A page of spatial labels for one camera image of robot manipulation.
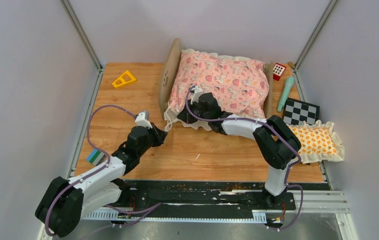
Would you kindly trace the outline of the orange duck print pillow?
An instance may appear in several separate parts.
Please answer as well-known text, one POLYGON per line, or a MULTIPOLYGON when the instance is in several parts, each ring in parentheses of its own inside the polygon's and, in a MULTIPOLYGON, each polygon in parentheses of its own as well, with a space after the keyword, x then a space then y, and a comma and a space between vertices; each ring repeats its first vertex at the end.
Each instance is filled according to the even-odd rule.
POLYGON ((302 164, 344 160, 345 148, 338 134, 334 132, 333 122, 322 123, 317 120, 310 125, 304 121, 300 125, 290 125, 289 128, 301 142, 298 153, 302 164))

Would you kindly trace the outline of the wooden striped pet bed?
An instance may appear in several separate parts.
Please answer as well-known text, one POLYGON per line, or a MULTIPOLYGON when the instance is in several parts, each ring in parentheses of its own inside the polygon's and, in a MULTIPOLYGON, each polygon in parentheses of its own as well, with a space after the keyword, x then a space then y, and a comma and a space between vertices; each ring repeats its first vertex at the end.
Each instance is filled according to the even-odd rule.
MULTIPOLYGON (((165 120, 164 113, 167 109, 167 103, 171 95, 172 87, 177 75, 177 71, 181 59, 181 51, 185 50, 180 38, 175 38, 172 42, 167 59, 163 65, 162 75, 160 77, 160 87, 158 92, 158 105, 160 114, 165 120)), ((273 63, 265 63, 265 74, 269 83, 269 93, 264 104, 264 111, 266 118, 272 116, 272 103, 273 103, 273 77, 272 77, 273 63)))

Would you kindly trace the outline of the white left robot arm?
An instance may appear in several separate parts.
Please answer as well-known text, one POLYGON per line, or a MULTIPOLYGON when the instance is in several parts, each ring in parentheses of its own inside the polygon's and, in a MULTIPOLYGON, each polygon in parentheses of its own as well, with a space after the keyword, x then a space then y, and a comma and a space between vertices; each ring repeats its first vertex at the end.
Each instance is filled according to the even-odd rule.
POLYGON ((131 193, 120 178, 140 163, 147 150, 161 146, 167 135, 154 124, 135 126, 127 140, 100 165, 69 179, 54 178, 35 210, 35 217, 44 223, 46 233, 65 237, 87 214, 112 203, 126 206, 131 193))

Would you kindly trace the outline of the pink unicorn drawstring bag blanket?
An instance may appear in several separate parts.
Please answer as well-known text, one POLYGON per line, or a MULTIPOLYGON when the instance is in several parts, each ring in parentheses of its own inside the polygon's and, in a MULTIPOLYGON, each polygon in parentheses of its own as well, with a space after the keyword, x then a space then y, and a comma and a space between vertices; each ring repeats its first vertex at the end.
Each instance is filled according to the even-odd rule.
POLYGON ((179 121, 178 114, 185 109, 185 97, 192 85, 212 93, 223 111, 255 119, 266 116, 264 105, 270 85, 264 62, 184 49, 163 114, 166 131, 179 121))

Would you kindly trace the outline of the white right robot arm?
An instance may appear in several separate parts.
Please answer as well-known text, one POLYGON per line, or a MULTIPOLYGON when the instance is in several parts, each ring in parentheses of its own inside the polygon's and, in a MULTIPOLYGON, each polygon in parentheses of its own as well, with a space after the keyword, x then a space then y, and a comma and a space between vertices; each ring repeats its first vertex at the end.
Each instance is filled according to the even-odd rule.
POLYGON ((177 118, 186 124, 207 124, 217 134, 254 140, 269 165, 263 202, 270 209, 282 204, 290 168, 302 160, 302 144, 281 117, 241 117, 222 110, 211 92, 196 89, 187 92, 184 109, 177 118))

